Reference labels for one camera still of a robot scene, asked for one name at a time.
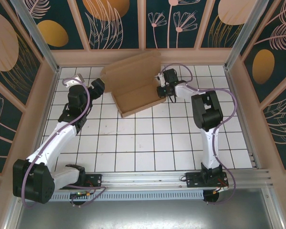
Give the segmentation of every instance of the white tile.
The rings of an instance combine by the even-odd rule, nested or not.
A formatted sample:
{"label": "white tile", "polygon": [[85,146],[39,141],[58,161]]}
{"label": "white tile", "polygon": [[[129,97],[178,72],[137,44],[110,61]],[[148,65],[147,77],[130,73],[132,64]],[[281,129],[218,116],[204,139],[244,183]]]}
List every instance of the white tile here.
{"label": "white tile", "polygon": [[80,137],[75,136],[67,143],[67,145],[64,147],[64,149],[61,152],[62,153],[77,153],[79,142],[80,142]]}
{"label": "white tile", "polygon": [[135,114],[136,118],[151,118],[153,116],[152,108],[147,108]]}
{"label": "white tile", "polygon": [[230,149],[247,149],[242,132],[227,133]]}
{"label": "white tile", "polygon": [[103,104],[114,104],[114,100],[111,93],[103,94]]}
{"label": "white tile", "polygon": [[234,110],[233,102],[221,102],[220,103],[221,110],[223,111],[224,116],[230,116]]}
{"label": "white tile", "polygon": [[98,136],[81,136],[80,146],[78,149],[79,153],[95,153],[97,147]]}
{"label": "white tile", "polygon": [[226,77],[213,77],[214,87],[229,88]]}
{"label": "white tile", "polygon": [[227,92],[216,91],[216,94],[218,97],[218,101],[220,102],[232,102],[233,101],[231,95],[229,95]]}
{"label": "white tile", "polygon": [[97,154],[95,172],[114,172],[115,153]]}
{"label": "white tile", "polygon": [[235,168],[252,168],[247,150],[231,150]]}
{"label": "white tile", "polygon": [[189,127],[191,133],[200,133],[200,129],[196,126],[194,118],[187,118],[189,121]]}
{"label": "white tile", "polygon": [[60,79],[71,78],[72,76],[75,75],[75,70],[76,68],[62,68],[61,75],[59,78]]}
{"label": "white tile", "polygon": [[218,154],[219,160],[224,164],[224,166],[227,168],[234,168],[230,150],[219,150]]}
{"label": "white tile", "polygon": [[117,124],[118,124],[117,119],[101,119],[99,134],[100,135],[116,135]]}
{"label": "white tile", "polygon": [[221,65],[210,65],[212,76],[225,76],[224,67]]}
{"label": "white tile", "polygon": [[173,152],[155,152],[156,171],[175,170]]}
{"label": "white tile", "polygon": [[186,117],[185,104],[169,104],[171,117]]}
{"label": "white tile", "polygon": [[[190,69],[192,75],[196,76],[194,66],[193,65],[186,65],[186,66]],[[184,76],[191,76],[189,70],[187,70],[185,67],[183,67],[181,65],[180,65],[180,72],[181,72],[182,79],[183,79]]]}
{"label": "white tile", "polygon": [[204,146],[202,143],[201,133],[191,134],[191,140],[192,140],[193,150],[203,150],[204,149]]}
{"label": "white tile", "polygon": [[50,134],[52,134],[57,123],[58,123],[57,120],[49,120],[47,124],[47,128],[46,128],[46,132],[44,133],[44,135],[49,136]]}
{"label": "white tile", "polygon": [[69,92],[55,92],[53,105],[65,105],[68,102]]}
{"label": "white tile", "polygon": [[165,70],[169,70],[169,69],[175,69],[177,76],[180,76],[180,67],[179,66],[172,65],[172,66],[168,66],[167,68],[165,68]]}
{"label": "white tile", "polygon": [[194,159],[192,151],[175,152],[176,170],[194,170]]}
{"label": "white tile", "polygon": [[77,154],[60,154],[57,159],[55,171],[64,169],[68,164],[75,165],[76,156]]}
{"label": "white tile", "polygon": [[90,78],[99,78],[101,71],[104,67],[92,67],[90,72]]}
{"label": "white tile", "polygon": [[96,154],[78,154],[76,164],[85,168],[88,173],[93,173],[95,169]]}
{"label": "white tile", "polygon": [[136,134],[152,134],[153,133],[153,119],[151,118],[137,118],[135,120]]}
{"label": "white tile", "polygon": [[103,104],[101,118],[118,118],[118,109],[115,104]]}
{"label": "white tile", "polygon": [[97,144],[98,153],[115,152],[116,135],[100,135]]}
{"label": "white tile", "polygon": [[90,78],[90,67],[76,68],[75,74],[81,74],[84,79]]}
{"label": "white tile", "polygon": [[193,151],[194,155],[194,162],[195,162],[195,169],[200,170],[201,169],[201,162],[204,157],[203,151]]}
{"label": "white tile", "polygon": [[154,135],[155,151],[172,151],[172,135]]}
{"label": "white tile", "polygon": [[189,134],[173,134],[174,151],[192,150],[192,144]]}
{"label": "white tile", "polygon": [[153,135],[136,135],[135,151],[136,152],[153,151]]}
{"label": "white tile", "polygon": [[172,133],[189,133],[187,118],[171,118]]}
{"label": "white tile", "polygon": [[172,132],[170,118],[154,118],[153,132],[155,134],[170,134]]}
{"label": "white tile", "polygon": [[69,91],[69,89],[62,84],[62,79],[58,80],[56,91],[57,92],[68,92]]}
{"label": "white tile", "polygon": [[[189,80],[191,80],[190,77],[182,77],[182,79],[183,79],[184,81],[189,81]],[[189,85],[190,87],[193,87],[193,88],[198,88],[197,78],[196,78],[196,77],[193,77],[193,80],[192,80],[191,82],[189,82],[188,85]]]}
{"label": "white tile", "polygon": [[211,77],[197,77],[199,89],[209,89],[214,88],[213,81]]}
{"label": "white tile", "polygon": [[119,135],[134,135],[134,118],[119,118],[118,119],[118,134]]}
{"label": "white tile", "polygon": [[92,104],[102,104],[102,100],[103,100],[103,95],[101,95],[99,98],[95,99],[92,101]]}
{"label": "white tile", "polygon": [[186,113],[188,117],[193,117],[193,107],[191,103],[186,103]]}
{"label": "white tile", "polygon": [[208,65],[197,65],[195,66],[197,76],[211,76]]}
{"label": "white tile", "polygon": [[64,105],[53,105],[51,107],[49,119],[55,119],[55,120],[59,119],[64,107],[65,107]]}
{"label": "white tile", "polygon": [[116,143],[117,152],[134,152],[134,135],[118,135]]}
{"label": "white tile", "polygon": [[82,127],[81,135],[98,135],[99,134],[99,119],[88,119]]}
{"label": "white tile", "polygon": [[218,149],[229,149],[229,144],[225,133],[218,134]]}
{"label": "white tile", "polygon": [[153,109],[153,117],[159,117],[159,118],[166,118],[170,116],[169,110],[168,110],[168,103],[162,103],[158,104],[156,106],[152,107]]}
{"label": "white tile", "polygon": [[117,153],[115,162],[116,172],[134,171],[134,153]]}
{"label": "white tile", "polygon": [[238,117],[232,117],[228,122],[224,123],[226,132],[241,132],[242,128],[239,124]]}
{"label": "white tile", "polygon": [[100,104],[94,104],[90,113],[87,116],[87,119],[91,118],[101,118],[101,105]]}
{"label": "white tile", "polygon": [[154,171],[153,152],[135,153],[135,171]]}

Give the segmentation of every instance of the cable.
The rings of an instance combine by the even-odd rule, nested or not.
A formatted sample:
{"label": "cable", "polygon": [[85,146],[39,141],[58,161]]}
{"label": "cable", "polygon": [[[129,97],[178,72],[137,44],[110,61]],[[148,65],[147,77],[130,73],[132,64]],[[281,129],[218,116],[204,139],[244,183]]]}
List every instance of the cable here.
{"label": "cable", "polygon": [[86,93],[87,93],[87,105],[84,109],[84,111],[80,114],[80,116],[78,116],[76,119],[74,119],[73,121],[69,122],[68,124],[64,125],[62,128],[60,128],[55,134],[53,134],[53,136],[44,144],[44,146],[40,149],[39,153],[36,155],[36,157],[34,158],[34,160],[31,162],[30,166],[28,167],[26,173],[24,174],[24,178],[23,178],[23,182],[22,182],[22,186],[21,186],[21,200],[22,200],[22,204],[24,205],[24,207],[26,208],[32,208],[36,202],[29,206],[27,205],[27,203],[25,202],[25,185],[27,183],[27,179],[28,179],[28,176],[29,176],[29,173],[32,169],[32,167],[34,166],[35,162],[38,160],[38,158],[40,157],[40,155],[43,153],[44,149],[51,143],[51,141],[57,136],[59,135],[59,133],[66,127],[72,125],[73,123],[77,122],[78,120],[80,120],[84,115],[85,113],[87,112],[88,108],[89,108],[89,104],[90,104],[90,96],[89,96],[89,91],[86,87],[85,84],[83,84],[81,81],[77,80],[77,79],[74,79],[74,78],[66,78],[62,81],[62,84],[66,86],[66,81],[70,81],[70,80],[73,80],[73,81],[76,81],[78,82],[81,86],[83,86],[86,90]]}
{"label": "cable", "polygon": [[107,188],[105,186],[100,186],[100,187],[80,187],[80,186],[74,186],[74,185],[67,185],[66,187],[73,187],[73,188],[78,188],[78,189],[90,189],[90,190],[97,190],[97,189],[101,189],[103,188],[103,190],[97,194],[92,200],[89,200],[89,201],[86,201],[85,203],[81,204],[81,205],[75,205],[74,204],[74,199],[77,198],[77,196],[74,196],[72,199],[71,199],[71,203],[73,205],[73,207],[78,207],[78,208],[81,208],[81,207],[85,207],[87,206],[88,204],[91,204],[92,202],[95,201],[95,199],[97,199]]}
{"label": "cable", "polygon": [[228,121],[229,121],[231,118],[233,118],[233,116],[235,115],[236,109],[237,109],[237,100],[236,100],[236,97],[235,97],[235,95],[233,95],[233,93],[231,93],[230,91],[228,91],[228,90],[226,90],[226,89],[223,89],[223,88],[212,88],[212,89],[200,90],[200,89],[196,89],[196,88],[190,87],[190,86],[188,85],[188,83],[193,80],[193,74],[192,74],[191,70],[190,70],[187,66],[185,66],[184,64],[182,64],[182,63],[172,63],[172,64],[169,64],[169,65],[165,66],[165,67],[160,71],[160,74],[162,74],[168,66],[176,65],[176,64],[177,64],[177,65],[180,65],[180,66],[183,66],[184,68],[186,68],[186,69],[189,71],[190,76],[191,76],[191,80],[187,81],[186,84],[185,84],[189,89],[191,89],[191,90],[193,90],[193,91],[195,91],[195,92],[223,91],[223,92],[228,93],[228,94],[231,95],[231,97],[232,97],[233,104],[234,104],[234,110],[233,110],[232,114],[231,114],[226,120],[223,120],[220,124],[218,124],[218,126],[215,127],[215,129],[214,129],[214,131],[213,131],[213,134],[212,134],[212,135],[213,135],[213,137],[212,137],[212,148],[213,148],[214,157],[215,157],[215,159],[217,160],[217,162],[218,162],[219,164],[221,164],[221,166],[230,174],[230,176],[231,176],[231,178],[232,178],[232,180],[233,180],[233,192],[232,192],[231,196],[230,196],[228,199],[223,200],[223,201],[220,201],[220,202],[212,202],[212,204],[223,204],[223,203],[226,203],[227,201],[229,201],[229,200],[233,197],[233,195],[234,195],[234,193],[235,193],[235,190],[236,190],[236,181],[235,181],[235,177],[233,176],[232,172],[219,160],[219,158],[218,158],[218,156],[217,156],[217,154],[216,154],[216,150],[215,150],[215,134],[216,134],[216,130],[219,129],[221,125],[223,125],[224,123],[228,122]]}

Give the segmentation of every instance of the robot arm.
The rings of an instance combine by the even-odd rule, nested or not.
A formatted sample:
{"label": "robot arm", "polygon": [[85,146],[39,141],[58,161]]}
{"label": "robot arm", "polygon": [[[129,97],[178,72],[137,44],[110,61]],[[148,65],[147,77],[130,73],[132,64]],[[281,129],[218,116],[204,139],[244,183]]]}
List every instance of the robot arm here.
{"label": "robot arm", "polygon": [[[73,76],[74,79],[83,82],[80,74]],[[56,163],[61,151],[66,147],[71,139],[73,139],[86,123],[87,115],[92,109],[92,101],[99,98],[104,92],[104,83],[101,79],[92,82],[92,87],[88,87],[89,95],[82,85],[76,81],[68,81],[66,86],[69,87],[68,103],[58,120],[58,123],[48,137],[48,139],[26,160],[18,159],[13,166],[13,194],[17,197],[21,196],[21,186],[24,180],[24,174],[28,167],[34,161],[41,149],[46,146],[43,152],[38,155],[38,159],[34,163],[30,175],[25,185],[25,198],[39,203],[46,203],[52,197],[54,191],[74,184],[83,186],[85,180],[85,169],[77,165],[66,165],[63,169],[50,173],[50,169]],[[58,130],[66,126],[68,123],[75,121],[85,110],[88,99],[90,104],[88,112],[72,125],[65,127],[58,134]]]}

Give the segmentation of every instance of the dark teal wallpaper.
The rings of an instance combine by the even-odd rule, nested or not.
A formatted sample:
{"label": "dark teal wallpaper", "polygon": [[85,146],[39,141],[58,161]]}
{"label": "dark teal wallpaper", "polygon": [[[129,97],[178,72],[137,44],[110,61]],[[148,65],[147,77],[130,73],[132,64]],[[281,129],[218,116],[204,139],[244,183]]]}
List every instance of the dark teal wallpaper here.
{"label": "dark teal wallpaper", "polygon": [[264,109],[264,115],[286,169],[286,89]]}
{"label": "dark teal wallpaper", "polygon": [[201,48],[232,48],[254,3],[215,0]]}
{"label": "dark teal wallpaper", "polygon": [[245,52],[245,50],[247,49],[247,47],[248,47],[248,45],[249,45],[249,43],[250,43],[250,41],[251,41],[253,35],[256,33],[258,27],[259,27],[260,24],[262,23],[262,21],[263,21],[264,17],[266,16],[266,14],[267,14],[269,8],[271,7],[273,1],[274,1],[274,0],[269,0],[266,9],[264,10],[262,16],[261,16],[260,19],[258,20],[258,22],[257,22],[257,24],[256,24],[256,26],[255,26],[255,28],[254,28],[254,30],[253,30],[252,33],[250,34],[250,37],[248,38],[247,42],[244,44],[242,50],[240,51],[240,54],[241,54],[241,55],[243,55],[244,52]]}
{"label": "dark teal wallpaper", "polygon": [[138,49],[137,0],[76,0],[91,49]]}
{"label": "dark teal wallpaper", "polygon": [[244,63],[260,102],[285,79],[286,0],[276,8]]}
{"label": "dark teal wallpaper", "polygon": [[0,173],[9,154],[22,112],[0,94]]}
{"label": "dark teal wallpaper", "polygon": [[40,62],[0,4],[0,82],[23,104]]}
{"label": "dark teal wallpaper", "polygon": [[146,48],[193,48],[206,0],[147,0]]}

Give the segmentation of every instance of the fern illustration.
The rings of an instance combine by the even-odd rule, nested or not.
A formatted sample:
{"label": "fern illustration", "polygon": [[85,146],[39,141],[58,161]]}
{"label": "fern illustration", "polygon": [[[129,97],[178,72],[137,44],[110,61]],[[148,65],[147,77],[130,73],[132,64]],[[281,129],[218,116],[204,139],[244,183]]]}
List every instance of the fern illustration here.
{"label": "fern illustration", "polygon": [[112,9],[108,1],[108,10],[100,0],[95,2],[97,6],[91,0],[87,0],[89,11],[94,17],[85,13],[90,24],[89,44],[91,48],[112,49],[118,45],[119,49],[123,42],[123,25],[118,11]]}
{"label": "fern illustration", "polygon": [[277,26],[273,30],[273,32],[269,38],[260,40],[260,41],[256,42],[255,44],[259,44],[259,43],[264,42],[264,41],[269,41],[270,47],[272,49],[286,50],[286,25],[281,24],[281,25]]}
{"label": "fern illustration", "polygon": [[31,17],[41,19],[49,8],[49,0],[23,0]]}
{"label": "fern illustration", "polygon": [[267,106],[265,118],[277,144],[286,144],[286,99]]}

